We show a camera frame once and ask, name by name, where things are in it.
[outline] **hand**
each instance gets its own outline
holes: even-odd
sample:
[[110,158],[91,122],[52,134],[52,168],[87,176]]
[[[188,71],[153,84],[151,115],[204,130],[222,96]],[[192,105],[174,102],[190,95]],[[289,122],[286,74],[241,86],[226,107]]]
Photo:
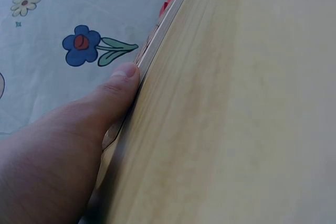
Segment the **hand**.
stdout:
[[139,86],[133,63],[90,95],[0,142],[0,223],[77,223],[96,182],[102,140]]

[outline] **flower stem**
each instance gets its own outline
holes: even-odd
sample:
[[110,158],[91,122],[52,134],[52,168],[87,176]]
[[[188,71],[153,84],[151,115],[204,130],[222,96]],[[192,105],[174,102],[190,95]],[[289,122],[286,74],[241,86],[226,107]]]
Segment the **flower stem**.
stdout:
[[103,50],[103,51],[114,51],[115,49],[112,47],[103,47],[103,46],[96,46],[97,49]]

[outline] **finger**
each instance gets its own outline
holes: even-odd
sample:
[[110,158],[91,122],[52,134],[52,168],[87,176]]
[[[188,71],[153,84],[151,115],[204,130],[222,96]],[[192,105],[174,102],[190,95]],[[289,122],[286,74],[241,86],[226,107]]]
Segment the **finger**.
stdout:
[[82,101],[88,104],[103,127],[126,113],[140,83],[140,71],[134,63],[124,63],[116,68],[110,79],[98,86]]

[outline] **flower print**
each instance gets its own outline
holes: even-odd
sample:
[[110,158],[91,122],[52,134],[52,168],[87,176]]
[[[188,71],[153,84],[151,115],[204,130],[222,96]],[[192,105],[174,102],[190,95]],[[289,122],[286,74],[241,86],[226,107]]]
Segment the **flower print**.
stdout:
[[89,30],[87,26],[80,25],[75,28],[75,34],[66,37],[62,45],[68,50],[66,62],[73,67],[81,66],[87,62],[94,62],[98,57],[96,47],[100,42],[100,34]]
[[10,9],[13,12],[13,17],[18,16],[26,16],[28,10],[34,10],[36,8],[36,4],[39,3],[41,0],[13,0],[13,5]]

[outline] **wooden board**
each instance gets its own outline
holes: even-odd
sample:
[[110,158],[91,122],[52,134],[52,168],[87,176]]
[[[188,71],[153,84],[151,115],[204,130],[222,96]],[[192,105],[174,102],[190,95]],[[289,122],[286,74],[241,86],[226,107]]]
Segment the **wooden board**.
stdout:
[[[148,68],[166,34],[168,28],[170,27],[177,11],[184,0],[172,0],[164,14],[160,17],[158,23],[156,24],[154,30],[148,37],[146,43],[141,48],[134,62],[139,66],[141,77],[140,82],[142,83]],[[114,140],[116,140],[121,126],[124,122],[124,118],[121,118],[117,123],[112,125],[107,133],[105,134],[102,148],[105,150]]]
[[185,0],[104,183],[103,223],[335,223],[335,0]]

